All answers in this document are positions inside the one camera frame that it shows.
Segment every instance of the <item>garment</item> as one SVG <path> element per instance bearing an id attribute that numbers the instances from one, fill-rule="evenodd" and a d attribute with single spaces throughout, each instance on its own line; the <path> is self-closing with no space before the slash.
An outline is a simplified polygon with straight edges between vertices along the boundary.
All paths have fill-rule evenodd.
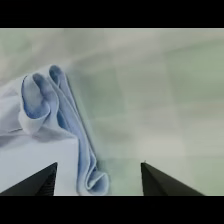
<path id="1" fill-rule="evenodd" d="M 0 88 L 0 192 L 58 162 L 55 195 L 105 195 L 66 76 L 58 66 Z"/>

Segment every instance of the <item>cloth fold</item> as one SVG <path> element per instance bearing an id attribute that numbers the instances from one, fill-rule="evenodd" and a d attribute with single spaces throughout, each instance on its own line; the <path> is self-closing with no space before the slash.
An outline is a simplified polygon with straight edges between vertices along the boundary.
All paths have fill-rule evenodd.
<path id="1" fill-rule="evenodd" d="M 44 141 L 77 140 L 74 150 L 77 150 L 78 158 L 72 165 L 77 173 L 73 183 L 74 195 L 107 194 L 108 176 L 97 169 L 97 160 L 66 76 L 58 66 L 52 65 L 46 74 L 30 74 L 12 81 L 7 88 L 1 88 L 0 108 L 0 158 L 4 157 L 4 151 L 12 149 L 6 145 L 14 141 L 14 136 L 29 137 L 34 147 Z M 7 138 L 7 144 L 6 136 L 13 137 L 11 140 Z"/>

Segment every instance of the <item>white cloth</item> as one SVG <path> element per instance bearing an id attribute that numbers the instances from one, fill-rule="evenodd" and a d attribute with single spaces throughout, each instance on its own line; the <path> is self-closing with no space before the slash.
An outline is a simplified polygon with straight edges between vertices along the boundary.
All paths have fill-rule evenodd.
<path id="1" fill-rule="evenodd" d="M 58 66 L 0 88 L 0 192 L 58 162 L 55 195 L 105 195 L 107 174 Z"/>

